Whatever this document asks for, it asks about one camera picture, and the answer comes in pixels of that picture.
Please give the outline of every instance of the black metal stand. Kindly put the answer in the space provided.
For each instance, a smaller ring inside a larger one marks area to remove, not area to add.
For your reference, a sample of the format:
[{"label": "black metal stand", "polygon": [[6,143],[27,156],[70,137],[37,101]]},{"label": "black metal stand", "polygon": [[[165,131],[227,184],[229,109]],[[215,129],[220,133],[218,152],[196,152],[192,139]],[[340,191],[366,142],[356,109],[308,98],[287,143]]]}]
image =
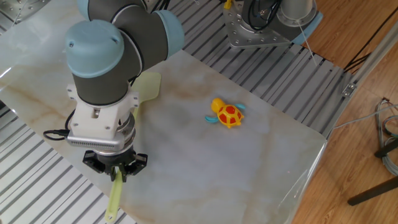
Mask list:
[{"label": "black metal stand", "polygon": [[396,148],[398,148],[398,139],[393,140],[392,142],[375,152],[374,156],[376,156],[377,158],[382,158],[383,156],[387,155],[387,153]]},{"label": "black metal stand", "polygon": [[[382,158],[385,156],[388,152],[391,152],[392,150],[398,148],[398,139],[390,142],[386,146],[384,146],[382,149],[378,150],[374,155],[378,158]],[[398,188],[398,177],[394,177],[393,179],[387,180],[382,184],[379,184],[365,192],[362,192],[354,197],[351,197],[348,200],[348,204],[351,206],[357,205],[361,202],[367,201],[370,198],[374,198],[376,196],[379,196],[381,194],[384,194],[390,190]]]}]

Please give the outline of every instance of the light blue joint cap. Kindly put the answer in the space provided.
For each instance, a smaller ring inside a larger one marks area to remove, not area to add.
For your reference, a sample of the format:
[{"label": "light blue joint cap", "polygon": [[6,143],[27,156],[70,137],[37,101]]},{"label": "light blue joint cap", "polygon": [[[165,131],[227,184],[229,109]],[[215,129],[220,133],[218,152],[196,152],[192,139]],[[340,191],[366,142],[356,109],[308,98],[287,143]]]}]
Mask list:
[{"label": "light blue joint cap", "polygon": [[88,17],[88,0],[77,0],[77,8],[79,8],[80,14],[89,21],[90,18]]},{"label": "light blue joint cap", "polygon": [[[311,21],[310,25],[308,25],[303,31],[305,34],[305,37],[308,39],[312,32],[318,27],[319,23],[321,23],[323,19],[323,14],[321,12],[318,12],[317,16]],[[303,33],[300,33],[294,40],[292,40],[292,43],[294,44],[299,44],[302,45],[305,42],[304,35]]]},{"label": "light blue joint cap", "polygon": [[184,46],[184,30],[182,29],[181,22],[173,13],[168,10],[155,11],[162,19],[164,29],[167,35],[167,44],[169,52],[167,58],[177,53]]},{"label": "light blue joint cap", "polygon": [[67,31],[65,48],[72,73],[82,78],[94,78],[119,63],[124,42],[118,28],[111,23],[82,21]]}]

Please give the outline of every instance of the marble table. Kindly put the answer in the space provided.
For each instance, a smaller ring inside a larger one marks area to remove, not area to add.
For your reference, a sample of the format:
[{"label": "marble table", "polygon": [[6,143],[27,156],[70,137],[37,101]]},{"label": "marble table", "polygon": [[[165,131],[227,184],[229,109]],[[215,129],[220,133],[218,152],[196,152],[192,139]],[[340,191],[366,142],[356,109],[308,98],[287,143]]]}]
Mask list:
[{"label": "marble table", "polygon": [[[63,35],[80,20],[74,1],[52,0],[0,37],[0,100],[39,134],[75,107]],[[159,97],[141,105],[134,141],[148,166],[127,179],[121,208],[140,224],[290,223],[326,139],[183,51],[150,71],[162,74]],[[216,97],[246,105],[241,126],[205,121]],[[85,149],[48,143],[109,195]]]}]

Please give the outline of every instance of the toy turtle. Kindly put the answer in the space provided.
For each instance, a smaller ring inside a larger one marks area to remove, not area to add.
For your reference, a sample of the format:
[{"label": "toy turtle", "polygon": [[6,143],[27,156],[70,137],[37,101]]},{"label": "toy turtle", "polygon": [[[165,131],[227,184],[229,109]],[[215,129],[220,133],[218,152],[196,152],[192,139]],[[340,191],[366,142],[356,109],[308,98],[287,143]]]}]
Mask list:
[{"label": "toy turtle", "polygon": [[231,128],[233,126],[241,125],[241,120],[244,118],[243,114],[239,109],[246,109],[246,107],[240,103],[235,105],[226,105],[220,98],[215,98],[211,103],[211,110],[217,113],[217,117],[212,118],[206,116],[205,119],[209,123],[217,123]]}]

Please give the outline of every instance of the orange turtle shell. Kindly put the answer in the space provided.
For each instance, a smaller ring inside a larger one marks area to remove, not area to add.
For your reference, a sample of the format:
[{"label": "orange turtle shell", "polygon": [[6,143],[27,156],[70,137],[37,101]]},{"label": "orange turtle shell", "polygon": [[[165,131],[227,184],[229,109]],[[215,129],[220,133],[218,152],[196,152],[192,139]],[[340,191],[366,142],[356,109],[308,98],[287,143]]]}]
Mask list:
[{"label": "orange turtle shell", "polygon": [[217,112],[217,117],[228,128],[241,125],[241,120],[244,118],[240,110],[234,105],[222,106]]}]

